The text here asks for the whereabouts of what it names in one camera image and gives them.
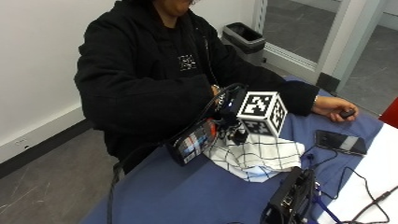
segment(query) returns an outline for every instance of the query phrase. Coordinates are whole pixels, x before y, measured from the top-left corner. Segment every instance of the smartphone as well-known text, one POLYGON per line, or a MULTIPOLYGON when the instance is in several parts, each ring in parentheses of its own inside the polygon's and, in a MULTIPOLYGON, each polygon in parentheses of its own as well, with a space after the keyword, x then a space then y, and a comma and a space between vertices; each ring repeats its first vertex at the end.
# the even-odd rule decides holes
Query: smartphone
POLYGON ((346 154, 357 156, 367 154, 364 139, 342 133, 316 130, 314 132, 314 144, 316 147, 336 150, 346 154))

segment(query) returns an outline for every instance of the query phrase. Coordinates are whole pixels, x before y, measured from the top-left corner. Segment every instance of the person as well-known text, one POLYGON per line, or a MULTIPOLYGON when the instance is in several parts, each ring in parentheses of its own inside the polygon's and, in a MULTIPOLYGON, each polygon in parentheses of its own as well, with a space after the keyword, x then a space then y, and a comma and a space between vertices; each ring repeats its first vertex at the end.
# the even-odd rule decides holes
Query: person
POLYGON ((238 58, 207 21, 190 10, 191 0, 123 0, 93 21, 79 46, 74 82, 82 110, 103 131, 107 153, 127 173, 196 117, 216 86, 243 83, 248 91, 278 91, 291 113, 311 112, 331 121, 354 104, 316 96, 318 88, 284 79, 238 58))

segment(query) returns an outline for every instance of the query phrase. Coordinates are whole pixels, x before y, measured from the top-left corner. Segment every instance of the trash can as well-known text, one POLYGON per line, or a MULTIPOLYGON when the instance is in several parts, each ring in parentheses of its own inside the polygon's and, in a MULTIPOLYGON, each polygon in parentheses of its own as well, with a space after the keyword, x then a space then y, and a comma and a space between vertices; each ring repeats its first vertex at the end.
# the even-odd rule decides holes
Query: trash can
POLYGON ((236 50, 236 55, 252 65, 262 63, 262 50, 264 38, 240 22, 231 23, 223 27, 220 41, 224 45, 231 45, 236 50))

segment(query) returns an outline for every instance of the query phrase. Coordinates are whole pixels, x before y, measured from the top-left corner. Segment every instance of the hand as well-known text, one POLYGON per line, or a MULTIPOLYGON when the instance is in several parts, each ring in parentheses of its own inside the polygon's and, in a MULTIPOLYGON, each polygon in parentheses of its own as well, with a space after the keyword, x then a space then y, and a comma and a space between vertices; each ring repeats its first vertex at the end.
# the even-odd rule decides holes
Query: hand
POLYGON ((211 86, 211 90, 212 90, 212 96, 215 96, 218 94, 218 88, 215 86, 211 86))
POLYGON ((316 96, 312 113, 326 116, 334 122, 354 121, 357 116, 357 107, 338 97, 316 96), (350 110, 354 110, 355 113, 347 119, 342 119, 338 113, 350 110))

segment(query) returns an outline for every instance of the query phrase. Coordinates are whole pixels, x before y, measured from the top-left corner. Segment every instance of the hoodie logo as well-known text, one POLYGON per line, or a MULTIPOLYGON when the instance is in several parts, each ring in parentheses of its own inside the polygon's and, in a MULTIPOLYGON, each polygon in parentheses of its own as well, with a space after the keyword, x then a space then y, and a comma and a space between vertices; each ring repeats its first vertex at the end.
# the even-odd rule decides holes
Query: hoodie logo
POLYGON ((196 63, 194 60, 194 56, 191 54, 179 56, 178 60, 179 60, 179 71, 184 71, 184 70, 196 68, 196 63))

